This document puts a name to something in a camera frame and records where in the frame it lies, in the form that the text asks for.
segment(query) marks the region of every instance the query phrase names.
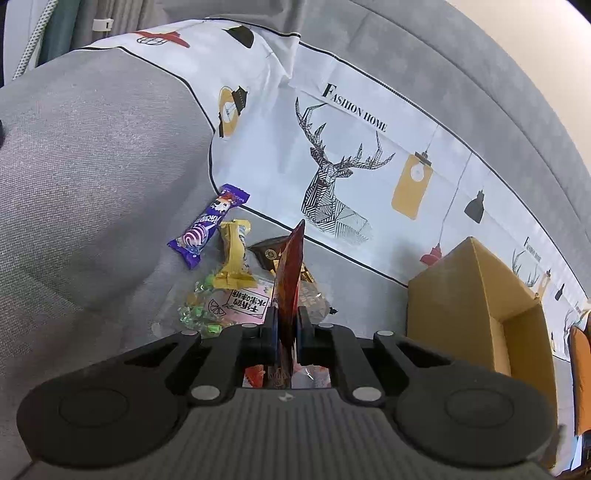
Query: wrapped candy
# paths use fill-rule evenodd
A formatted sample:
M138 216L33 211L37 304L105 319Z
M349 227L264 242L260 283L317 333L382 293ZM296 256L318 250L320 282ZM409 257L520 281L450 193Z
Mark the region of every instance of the wrapped candy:
M248 220L232 220L220 224L220 233L226 252L226 262L213 279L215 288L256 287L256 280L246 263L245 237L251 231Z

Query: open cardboard box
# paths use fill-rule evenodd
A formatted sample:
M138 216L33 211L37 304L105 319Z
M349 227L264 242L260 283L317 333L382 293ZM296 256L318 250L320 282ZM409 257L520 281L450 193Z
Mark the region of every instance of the open cardboard box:
M409 282L407 335L531 385L557 418L554 362L540 301L475 238Z

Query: hanging lamp illustration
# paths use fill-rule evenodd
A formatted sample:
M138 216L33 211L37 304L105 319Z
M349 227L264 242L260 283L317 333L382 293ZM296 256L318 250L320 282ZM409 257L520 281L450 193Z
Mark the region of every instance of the hanging lamp illustration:
M402 175L392 195L392 208L411 220L416 220L429 180L433 174L431 161L428 159L429 147L435 137L439 124L435 127L431 140L423 153L410 154L402 169Z
M548 269L548 271L544 273L544 275L542 275L542 278L538 285L538 290L535 292L535 296L538 297L540 300L544 297L546 288L550 284L550 276L550 269Z
M482 190L479 190L476 198L466 205L464 213L476 223L480 223L484 214L484 192Z
M248 92L238 86L236 90L230 87L222 87L219 95L219 136L229 137L232 135L238 124L238 117L246 107L246 96Z
M563 293L564 293L564 283L560 287L560 290L556 292L556 295L554 296L554 299L555 300L560 300L560 297L562 296Z
M453 194L452 201L449 203L449 207L447 207L447 212L441 221L441 230L439 230L439 240L437 241L437 245L435 245L428 254L424 254L421 257L421 263L425 264L428 267L431 267L438 260L441 260L442 253L441 253L441 237L443 236L443 227L445 225L445 220L447 219L447 215L449 215L450 210L452 209L453 201L456 199L457 191L460 189L460 182L462 181L462 177L464 176L468 164L470 163L470 159L472 158L472 152L468 156L468 160L466 160L466 164L464 165L464 169L462 170L462 174L460 178L457 179L456 191Z

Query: red snack package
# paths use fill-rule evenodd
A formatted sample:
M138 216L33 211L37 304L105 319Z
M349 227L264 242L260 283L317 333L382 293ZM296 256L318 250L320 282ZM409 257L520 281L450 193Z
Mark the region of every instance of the red snack package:
M287 238L281 253L275 284L273 285L272 303L276 305L279 314L279 353L280 377L290 379L293 374L293 345L296 338L296 314L298 287L300 283L301 263L304 259L304 228L305 221L301 221Z

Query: orange object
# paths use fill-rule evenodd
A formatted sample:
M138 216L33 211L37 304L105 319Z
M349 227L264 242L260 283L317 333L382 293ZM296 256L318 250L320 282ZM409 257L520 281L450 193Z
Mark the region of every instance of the orange object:
M574 432L591 430L591 347L577 327L570 329L570 360L573 364Z
M252 388L262 388L263 380L265 379L265 367L262 365L255 365L244 370L244 375Z

